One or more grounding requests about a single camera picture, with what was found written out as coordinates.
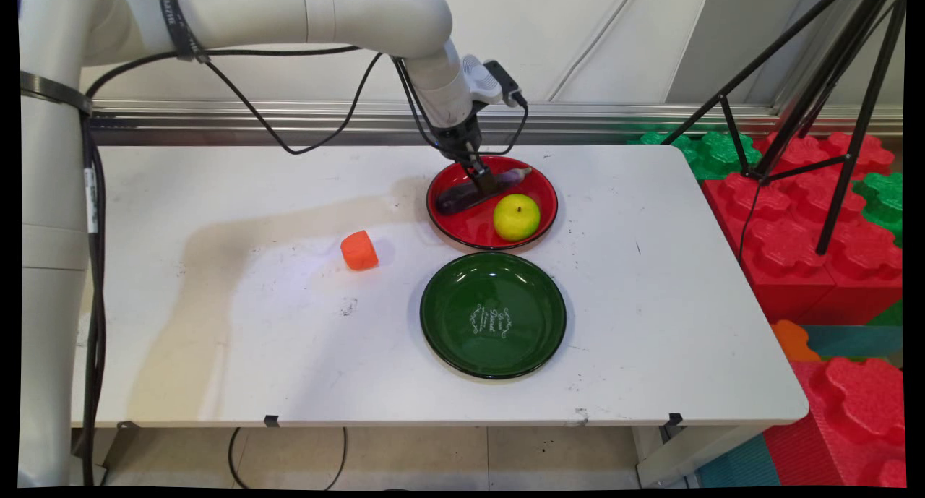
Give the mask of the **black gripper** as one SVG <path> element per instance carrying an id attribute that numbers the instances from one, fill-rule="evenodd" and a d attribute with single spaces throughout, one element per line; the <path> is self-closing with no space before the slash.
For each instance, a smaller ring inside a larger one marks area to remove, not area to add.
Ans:
<path id="1" fill-rule="evenodd" d="M 499 192 L 499 181 L 490 165 L 490 156 L 477 153 L 482 143 L 477 112 L 473 111 L 463 122 L 452 128 L 436 128 L 432 135 L 444 158 L 465 165 L 470 181 L 479 194 L 492 197 Z"/>

